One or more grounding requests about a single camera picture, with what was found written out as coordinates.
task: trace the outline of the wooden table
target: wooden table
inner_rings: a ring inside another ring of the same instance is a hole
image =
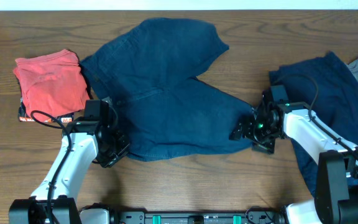
[[[0,223],[16,198],[41,183],[60,148],[61,133],[17,120],[15,58],[70,49],[80,59],[146,18],[189,17],[216,25],[230,50],[201,80],[253,105],[269,86],[267,72],[333,50],[358,57],[358,11],[0,12]],[[268,156],[250,149],[223,156],[187,156],[111,169],[91,165],[78,206],[93,202],[150,211],[246,210],[311,198],[289,141]]]

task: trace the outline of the white wall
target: white wall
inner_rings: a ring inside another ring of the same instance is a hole
[[[0,0],[0,11],[217,9],[358,9],[358,0]]]

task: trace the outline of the wooden tabletop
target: wooden tabletop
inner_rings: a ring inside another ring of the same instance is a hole
[[[28,198],[60,148],[61,132],[20,123],[15,58],[70,49],[80,59],[150,17],[212,22],[230,50],[200,79],[256,105],[269,86],[268,71],[334,51],[358,57],[358,11],[81,11],[0,12],[0,223],[12,201]],[[186,156],[111,169],[92,164],[78,207],[104,202],[149,211],[246,210],[311,198],[289,141],[272,156],[250,149],[230,155]]]

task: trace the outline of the red cloth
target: red cloth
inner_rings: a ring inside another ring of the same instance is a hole
[[[54,117],[82,110],[89,99],[77,56],[68,50],[36,58],[17,58],[13,70],[20,82],[28,115],[33,110]],[[34,114],[40,121],[48,118]]]

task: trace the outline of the blue cloth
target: blue cloth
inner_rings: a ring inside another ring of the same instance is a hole
[[[226,154],[250,146],[229,140],[247,103],[197,79],[229,49],[212,24],[148,19],[80,64],[99,99],[110,97],[129,157],[142,161]]]
[[[313,110],[340,136],[358,145],[358,82],[347,66],[330,52],[325,57],[282,66],[278,71],[270,72],[270,82],[288,74],[305,74],[317,81],[319,96]],[[285,86],[292,102],[310,104],[316,93],[313,84],[303,77],[288,77],[278,84]],[[296,141],[292,140],[292,143],[300,172],[314,196],[317,164]]]

